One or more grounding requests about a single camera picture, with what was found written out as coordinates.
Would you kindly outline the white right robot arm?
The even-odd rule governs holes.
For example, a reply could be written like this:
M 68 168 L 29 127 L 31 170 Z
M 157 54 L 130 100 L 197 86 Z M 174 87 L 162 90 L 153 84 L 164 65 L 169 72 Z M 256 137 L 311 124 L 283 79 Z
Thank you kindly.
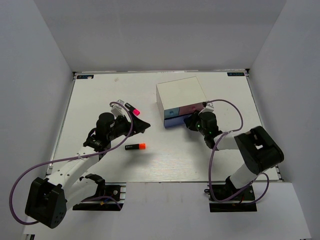
M 205 144 L 212 150 L 238 150 L 243 164 L 225 181 L 226 195 L 236 200 L 244 193 L 244 187 L 260 174 L 283 162 L 284 153 L 262 126 L 234 135 L 224 133 L 218 127 L 216 115 L 196 110 L 184 119 L 185 126 L 199 132 Z

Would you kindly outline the orange highlighter marker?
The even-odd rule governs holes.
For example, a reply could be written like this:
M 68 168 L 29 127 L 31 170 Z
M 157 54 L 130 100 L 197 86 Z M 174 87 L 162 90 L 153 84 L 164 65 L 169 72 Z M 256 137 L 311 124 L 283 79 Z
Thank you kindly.
M 145 149 L 146 149 L 146 144 L 145 143 L 136 143 L 136 144 L 125 145 L 125 150 L 126 151 L 145 150 Z

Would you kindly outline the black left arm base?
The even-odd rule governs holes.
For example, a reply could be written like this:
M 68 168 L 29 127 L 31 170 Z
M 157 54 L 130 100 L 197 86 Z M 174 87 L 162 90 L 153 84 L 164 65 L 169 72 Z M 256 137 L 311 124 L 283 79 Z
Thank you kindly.
M 75 205 L 73 211 L 119 212 L 126 197 L 126 183 L 106 183 L 94 196 Z

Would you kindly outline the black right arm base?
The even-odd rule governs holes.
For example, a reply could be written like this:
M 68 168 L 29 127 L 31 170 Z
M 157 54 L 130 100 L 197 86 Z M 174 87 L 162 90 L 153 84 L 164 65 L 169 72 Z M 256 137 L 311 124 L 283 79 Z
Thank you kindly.
M 209 211 L 211 213 L 250 213 L 257 212 L 256 203 L 252 203 L 256 200 L 256 196 L 252 186 L 243 190 L 240 194 L 234 198 L 223 201 L 230 197 L 233 193 L 230 189 L 226 188 L 225 184 L 213 184 L 212 190 L 214 196 L 218 201 L 212 197 L 209 187 L 204 190 L 204 193 L 208 195 L 209 199 Z

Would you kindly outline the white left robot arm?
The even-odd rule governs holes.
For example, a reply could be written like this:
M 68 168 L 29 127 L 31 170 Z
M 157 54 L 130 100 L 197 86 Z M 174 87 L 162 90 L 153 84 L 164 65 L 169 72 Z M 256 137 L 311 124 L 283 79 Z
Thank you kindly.
M 48 177 L 38 177 L 31 183 L 26 215 L 54 229 L 73 206 L 87 198 L 103 198 L 105 180 L 97 174 L 88 173 L 88 169 L 103 158 L 106 150 L 111 149 L 113 140 L 144 133 L 151 126 L 133 113 L 129 115 L 132 121 L 124 115 L 100 114 L 96 127 L 89 132 L 76 159 L 67 161 Z

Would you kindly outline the white pastel drawer box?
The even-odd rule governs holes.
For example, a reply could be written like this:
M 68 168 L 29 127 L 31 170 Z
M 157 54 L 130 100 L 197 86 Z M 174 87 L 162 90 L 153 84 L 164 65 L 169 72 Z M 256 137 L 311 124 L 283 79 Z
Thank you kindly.
M 207 97 L 197 77 L 156 85 L 156 103 L 165 128 L 184 123 L 194 111 L 201 111 Z

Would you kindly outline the pink highlighter marker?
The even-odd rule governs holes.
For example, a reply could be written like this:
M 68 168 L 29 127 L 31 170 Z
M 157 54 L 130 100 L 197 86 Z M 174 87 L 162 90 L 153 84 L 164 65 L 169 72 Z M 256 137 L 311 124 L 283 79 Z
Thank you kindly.
M 140 111 L 138 109 L 136 109 L 134 106 L 132 106 L 129 103 L 125 103 L 125 107 L 132 112 L 135 116 L 139 116 L 140 115 Z

